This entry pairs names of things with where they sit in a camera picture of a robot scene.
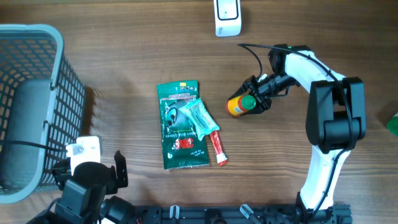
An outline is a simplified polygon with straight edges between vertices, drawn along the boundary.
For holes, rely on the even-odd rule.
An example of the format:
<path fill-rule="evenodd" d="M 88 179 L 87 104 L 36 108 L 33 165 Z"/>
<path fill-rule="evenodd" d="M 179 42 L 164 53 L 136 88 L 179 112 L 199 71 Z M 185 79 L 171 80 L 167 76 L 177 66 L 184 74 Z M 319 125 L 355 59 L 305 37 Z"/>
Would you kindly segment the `green glove packet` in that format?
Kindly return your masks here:
<path fill-rule="evenodd" d="M 183 80 L 158 84 L 157 94 L 164 169 L 207 166 L 206 142 L 198 139 L 195 126 L 180 111 L 199 98 L 198 82 Z"/>

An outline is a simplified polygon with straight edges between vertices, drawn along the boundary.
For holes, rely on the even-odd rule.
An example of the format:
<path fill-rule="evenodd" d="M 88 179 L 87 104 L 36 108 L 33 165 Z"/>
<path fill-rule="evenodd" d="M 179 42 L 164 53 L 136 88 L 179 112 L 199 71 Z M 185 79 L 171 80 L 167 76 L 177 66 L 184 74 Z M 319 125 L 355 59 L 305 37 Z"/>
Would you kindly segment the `red sauce sachet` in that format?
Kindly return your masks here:
<path fill-rule="evenodd" d="M 224 153 L 219 132 L 213 131 L 212 133 L 210 133 L 210 139 L 215 149 L 216 161 L 218 165 L 224 166 L 228 162 L 228 158 Z"/>

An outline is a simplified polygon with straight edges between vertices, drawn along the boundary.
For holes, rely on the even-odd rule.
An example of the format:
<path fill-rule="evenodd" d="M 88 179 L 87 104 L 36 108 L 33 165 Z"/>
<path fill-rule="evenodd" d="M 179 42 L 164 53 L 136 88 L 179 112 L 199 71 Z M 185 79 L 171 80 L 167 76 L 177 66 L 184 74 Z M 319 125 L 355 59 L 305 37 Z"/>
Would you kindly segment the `green lid jar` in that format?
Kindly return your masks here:
<path fill-rule="evenodd" d="M 398 136 L 398 113 L 391 117 L 391 119 L 386 124 L 386 128 L 390 133 Z"/>

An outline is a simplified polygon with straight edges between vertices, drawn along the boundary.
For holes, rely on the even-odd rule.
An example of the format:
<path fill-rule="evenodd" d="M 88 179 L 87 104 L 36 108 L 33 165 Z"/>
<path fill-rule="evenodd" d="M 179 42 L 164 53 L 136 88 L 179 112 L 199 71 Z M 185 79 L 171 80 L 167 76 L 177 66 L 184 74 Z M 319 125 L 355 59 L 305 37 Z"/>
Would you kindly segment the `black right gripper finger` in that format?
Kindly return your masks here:
<path fill-rule="evenodd" d="M 246 110 L 244 115 L 248 114 L 261 114 L 271 108 L 271 99 L 261 101 L 244 100 L 242 103 L 243 108 Z"/>
<path fill-rule="evenodd" d="M 244 82 L 238 90 L 230 96 L 230 99 L 233 99 L 238 96 L 243 95 L 252 95 L 252 83 L 251 82 Z"/>

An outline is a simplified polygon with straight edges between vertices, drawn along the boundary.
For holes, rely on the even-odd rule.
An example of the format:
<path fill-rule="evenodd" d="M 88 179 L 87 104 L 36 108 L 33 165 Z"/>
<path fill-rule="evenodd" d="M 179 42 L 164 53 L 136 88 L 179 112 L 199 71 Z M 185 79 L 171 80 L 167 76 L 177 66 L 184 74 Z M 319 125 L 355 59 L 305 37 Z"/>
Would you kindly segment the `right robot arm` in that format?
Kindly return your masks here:
<path fill-rule="evenodd" d="M 267 49 L 273 73 L 251 76 L 230 98 L 248 94 L 255 106 L 246 114 L 261 114 L 270 109 L 273 98 L 287 96 L 292 86 L 305 88 L 309 94 L 305 130 L 312 157 L 296 202 L 267 207 L 264 223 L 350 222 L 349 206 L 334 204 L 333 192 L 344 161 L 366 134 L 363 81 L 334 72 L 306 45 Z"/>

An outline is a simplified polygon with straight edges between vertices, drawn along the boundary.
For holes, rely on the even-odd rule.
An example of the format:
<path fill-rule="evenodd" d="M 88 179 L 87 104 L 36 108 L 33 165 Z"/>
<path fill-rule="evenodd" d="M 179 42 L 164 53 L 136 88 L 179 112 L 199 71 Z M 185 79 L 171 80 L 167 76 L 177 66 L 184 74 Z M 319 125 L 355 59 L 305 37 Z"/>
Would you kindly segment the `red yellow sauce bottle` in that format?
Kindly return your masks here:
<path fill-rule="evenodd" d="M 240 95 L 226 103 L 226 111 L 234 117 L 241 116 L 255 107 L 256 99 L 251 95 Z"/>

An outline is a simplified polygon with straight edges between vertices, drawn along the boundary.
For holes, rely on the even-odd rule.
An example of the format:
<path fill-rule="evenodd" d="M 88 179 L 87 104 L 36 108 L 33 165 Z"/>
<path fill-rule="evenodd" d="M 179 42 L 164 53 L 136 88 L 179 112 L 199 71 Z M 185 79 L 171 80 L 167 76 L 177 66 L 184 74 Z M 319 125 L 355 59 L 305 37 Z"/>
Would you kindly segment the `pale green wipes packet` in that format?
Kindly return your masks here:
<path fill-rule="evenodd" d="M 207 111 L 201 98 L 190 101 L 185 106 L 179 108 L 179 111 L 195 126 L 196 134 L 200 141 L 213 131 L 220 130 L 220 127 Z"/>

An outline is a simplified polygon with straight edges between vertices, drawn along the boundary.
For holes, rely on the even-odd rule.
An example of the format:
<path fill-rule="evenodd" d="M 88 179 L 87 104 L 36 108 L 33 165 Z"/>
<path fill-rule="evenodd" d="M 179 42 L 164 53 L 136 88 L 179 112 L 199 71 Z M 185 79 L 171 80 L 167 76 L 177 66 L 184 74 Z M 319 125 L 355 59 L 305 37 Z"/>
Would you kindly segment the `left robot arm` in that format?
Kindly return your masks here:
<path fill-rule="evenodd" d="M 64 159 L 52 168 L 62 196 L 31 219 L 35 223 L 139 223 L 136 208 L 115 196 L 128 186 L 126 158 L 117 151 L 116 165 L 106 167 L 99 162 L 83 162 L 71 167 Z"/>

